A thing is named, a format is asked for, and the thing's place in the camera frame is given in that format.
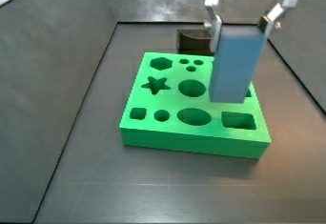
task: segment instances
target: small round hole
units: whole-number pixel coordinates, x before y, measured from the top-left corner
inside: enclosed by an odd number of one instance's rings
[[[188,60],[187,60],[187,59],[180,59],[180,60],[179,60],[179,63],[180,63],[180,64],[188,64]]]
[[[201,60],[195,60],[193,63],[195,65],[200,66],[204,62]]]
[[[195,71],[195,70],[196,70],[196,68],[195,68],[195,67],[191,67],[191,66],[187,67],[185,69],[187,69],[188,71]]]
[[[153,118],[156,121],[167,121],[169,119],[169,113],[164,110],[156,111],[153,114]]]

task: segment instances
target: square hole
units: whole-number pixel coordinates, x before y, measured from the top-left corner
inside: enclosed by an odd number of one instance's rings
[[[221,112],[221,123],[225,128],[256,129],[255,119],[248,113]]]
[[[145,108],[132,108],[129,112],[129,118],[134,120],[144,120],[147,117]]]

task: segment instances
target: blue block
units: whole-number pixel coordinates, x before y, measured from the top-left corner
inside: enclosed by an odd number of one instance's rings
[[[209,101],[243,103],[265,45],[257,27],[223,27],[209,78]]]

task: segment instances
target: green shape sorter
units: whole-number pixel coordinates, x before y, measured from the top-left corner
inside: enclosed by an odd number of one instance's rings
[[[212,60],[145,53],[121,116],[124,145],[260,158],[271,139],[253,86],[241,104],[211,103]]]

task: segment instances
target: metal wall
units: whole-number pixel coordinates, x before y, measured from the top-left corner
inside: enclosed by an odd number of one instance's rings
[[[272,0],[220,0],[217,12],[228,23],[256,23]],[[203,22],[204,0],[106,0],[122,22]]]
[[[102,0],[0,9],[0,222],[30,222],[116,26]]]
[[[271,42],[326,111],[324,7],[326,0],[299,0]]]

